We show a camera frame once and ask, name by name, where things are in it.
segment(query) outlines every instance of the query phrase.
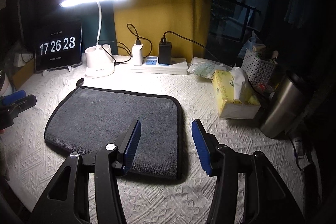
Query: yellow tissue package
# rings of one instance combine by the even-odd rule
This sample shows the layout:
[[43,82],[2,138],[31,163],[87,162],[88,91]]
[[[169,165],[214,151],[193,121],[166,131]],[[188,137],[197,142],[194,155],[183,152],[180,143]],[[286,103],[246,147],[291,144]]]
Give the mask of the yellow tissue package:
[[260,103],[252,93],[247,104],[234,99],[233,77],[229,71],[216,70],[212,85],[215,91],[219,118],[223,119],[253,119]]

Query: white tablecloth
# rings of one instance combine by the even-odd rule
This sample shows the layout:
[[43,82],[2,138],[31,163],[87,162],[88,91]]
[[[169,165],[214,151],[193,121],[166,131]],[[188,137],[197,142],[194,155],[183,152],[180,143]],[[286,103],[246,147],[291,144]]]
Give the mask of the white tablecloth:
[[[289,141],[278,141],[264,136],[258,128],[246,121],[219,120],[210,80],[195,75],[160,75],[135,73],[130,64],[115,67],[115,72],[98,79],[85,78],[85,60],[74,68],[35,74],[22,86],[27,94],[37,98],[35,107],[21,113],[15,124],[6,129],[2,139],[7,150],[10,185],[23,204],[32,210],[50,179],[64,158],[44,143],[46,123],[58,105],[84,77],[84,85],[105,89],[163,94],[175,97],[184,111],[184,182],[180,184],[149,184],[146,181],[118,179],[118,187],[127,223],[205,223],[215,177],[202,170],[191,136],[191,123],[200,119],[207,132],[220,143],[235,151],[252,154],[260,150],[279,172],[296,202],[303,210],[301,172],[295,165],[293,148]],[[236,222],[243,215],[243,179],[239,176]],[[97,223],[94,199],[94,181],[89,181],[91,222]]]

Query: white desk lamp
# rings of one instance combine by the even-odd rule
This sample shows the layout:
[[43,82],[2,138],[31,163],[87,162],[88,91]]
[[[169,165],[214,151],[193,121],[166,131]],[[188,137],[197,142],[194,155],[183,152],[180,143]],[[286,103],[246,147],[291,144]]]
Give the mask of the white desk lamp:
[[113,59],[105,52],[106,50],[109,54],[112,54],[110,45],[100,46],[98,43],[101,29],[100,1],[105,0],[65,0],[59,4],[61,7],[69,7],[69,6],[75,6],[77,4],[97,2],[99,9],[99,27],[98,27],[97,41],[95,46],[89,47],[85,50],[86,63],[87,63],[85,75],[90,78],[103,77],[111,75],[114,72]]

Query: digital clock display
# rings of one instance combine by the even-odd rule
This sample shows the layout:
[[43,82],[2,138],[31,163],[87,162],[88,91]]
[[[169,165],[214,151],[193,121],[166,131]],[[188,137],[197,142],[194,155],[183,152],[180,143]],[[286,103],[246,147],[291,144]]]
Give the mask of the digital clock display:
[[82,62],[80,21],[51,25],[35,32],[37,71],[79,65]]

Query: storage basket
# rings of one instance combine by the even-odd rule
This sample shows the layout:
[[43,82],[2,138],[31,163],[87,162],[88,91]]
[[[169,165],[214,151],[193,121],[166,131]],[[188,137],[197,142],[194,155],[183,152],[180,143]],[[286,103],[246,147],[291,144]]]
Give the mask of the storage basket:
[[246,72],[252,85],[268,84],[275,67],[275,63],[256,58],[249,49],[246,49],[241,68]]

